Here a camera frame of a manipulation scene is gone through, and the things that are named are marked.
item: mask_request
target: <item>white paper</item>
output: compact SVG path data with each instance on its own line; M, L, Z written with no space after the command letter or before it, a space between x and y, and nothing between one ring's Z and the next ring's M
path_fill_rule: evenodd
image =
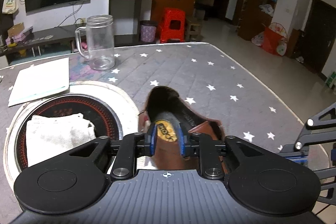
M8 106L41 99L69 88L69 58L20 70Z

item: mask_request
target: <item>brown leather shoe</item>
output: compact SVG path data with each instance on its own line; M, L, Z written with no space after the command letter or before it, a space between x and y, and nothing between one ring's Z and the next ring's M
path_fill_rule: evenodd
M152 122L157 124L157 143L152 157L161 170L198 169L198 159L184 159L177 142L177 128L181 123L189 133L209 134L214 140L224 140L222 124L194 112L179 96L167 86L151 90L144 111L139 114L139 132L147 132Z

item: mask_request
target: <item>yellow shoe label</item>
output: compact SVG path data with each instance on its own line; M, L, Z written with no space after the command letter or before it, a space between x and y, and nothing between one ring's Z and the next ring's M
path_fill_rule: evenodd
M177 136L173 125L165 120L158 120L155 122L157 124L157 136L167 142L175 142Z

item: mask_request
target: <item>purple trash can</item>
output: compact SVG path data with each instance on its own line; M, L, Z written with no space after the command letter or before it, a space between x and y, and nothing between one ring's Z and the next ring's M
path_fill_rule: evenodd
M158 23L153 20L140 21L141 29L141 41L151 43L155 40L156 27Z

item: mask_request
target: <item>trash can lid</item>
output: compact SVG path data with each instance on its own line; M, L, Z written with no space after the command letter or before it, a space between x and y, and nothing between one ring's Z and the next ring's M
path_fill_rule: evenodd
M140 25L157 27L158 23L154 20L142 20L140 21Z

